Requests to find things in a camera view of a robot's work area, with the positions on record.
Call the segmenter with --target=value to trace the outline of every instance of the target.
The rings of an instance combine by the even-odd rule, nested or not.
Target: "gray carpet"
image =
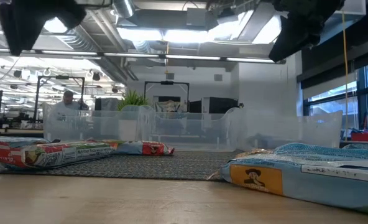
[[[235,152],[175,151],[172,156],[111,156],[95,161],[47,170],[16,171],[0,164],[0,174],[63,175],[138,179],[206,180],[220,166],[233,159]],[[211,180],[220,181],[220,177]]]

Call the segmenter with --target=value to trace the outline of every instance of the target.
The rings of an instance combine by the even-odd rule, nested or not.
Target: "red object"
[[[368,133],[351,133],[352,141],[368,141]]]
[[[174,148],[167,147],[160,142],[143,141],[142,142],[142,154],[143,155],[164,155],[165,148],[169,154],[173,154]]]

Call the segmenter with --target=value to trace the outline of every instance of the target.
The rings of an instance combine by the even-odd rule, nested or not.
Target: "hanging cable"
[[[343,22],[343,46],[344,46],[344,65],[346,68],[346,138],[347,141],[347,132],[348,132],[348,94],[347,94],[347,84],[348,84],[348,62],[347,62],[347,42],[346,42],[346,20],[344,17],[344,11],[341,11],[341,20]]]
[[[2,78],[0,78],[0,81],[3,80],[4,77],[6,77],[6,75],[8,75],[11,70],[14,68],[14,66],[16,66],[16,63],[18,62],[18,60],[20,60],[20,57],[17,58],[17,60],[14,62],[14,64],[12,64],[12,67],[2,76]]]
[[[198,5],[197,4],[195,4],[195,2],[193,2],[193,1],[186,1],[185,3],[184,3],[184,5],[183,5],[183,8],[182,8],[182,11],[184,11],[184,7],[186,6],[186,4],[187,3],[192,3],[197,9],[199,9],[199,7],[198,7]]]
[[[169,41],[167,41],[166,54],[169,54]],[[166,58],[166,71],[165,71],[165,74],[169,73],[169,71],[167,70],[168,63],[169,63],[169,59]]]

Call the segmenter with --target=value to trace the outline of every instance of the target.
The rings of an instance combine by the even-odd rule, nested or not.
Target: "quaker oats bag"
[[[252,190],[368,213],[367,149],[286,144],[242,154],[219,174]]]
[[[105,142],[61,142],[11,148],[0,142],[0,162],[10,169],[44,169],[110,156]]]

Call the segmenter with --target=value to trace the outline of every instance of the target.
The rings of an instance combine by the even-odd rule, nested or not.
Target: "plastic container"
[[[46,112],[46,139],[160,141],[176,150],[233,151],[302,142],[339,147],[341,112],[312,117],[268,115],[233,108],[226,114],[156,113],[149,106],[122,111],[81,111],[58,117]]]

